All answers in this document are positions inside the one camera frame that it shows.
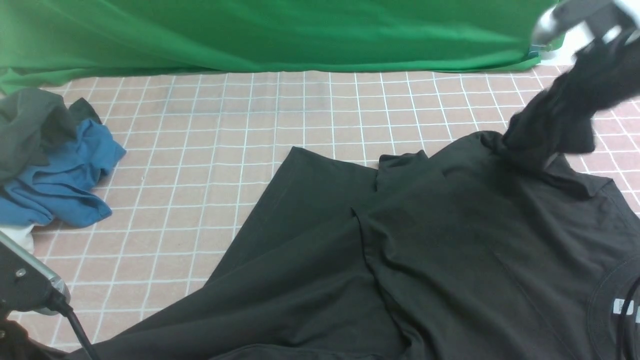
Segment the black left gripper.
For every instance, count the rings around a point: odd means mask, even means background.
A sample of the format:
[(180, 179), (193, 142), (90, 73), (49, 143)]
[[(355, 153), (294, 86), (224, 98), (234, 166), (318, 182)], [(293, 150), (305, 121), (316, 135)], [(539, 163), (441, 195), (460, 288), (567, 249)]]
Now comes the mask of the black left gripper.
[(64, 360), (66, 353), (32, 338), (22, 325), (1, 313), (0, 358), (2, 360)]

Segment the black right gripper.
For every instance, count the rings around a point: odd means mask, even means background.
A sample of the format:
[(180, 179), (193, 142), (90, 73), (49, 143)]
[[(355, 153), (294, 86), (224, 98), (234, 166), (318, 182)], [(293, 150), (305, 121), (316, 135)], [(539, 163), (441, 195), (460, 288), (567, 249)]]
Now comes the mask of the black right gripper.
[(639, 95), (638, 30), (622, 30), (610, 41), (595, 39), (581, 48), (574, 65), (547, 91), (556, 113), (596, 113)]

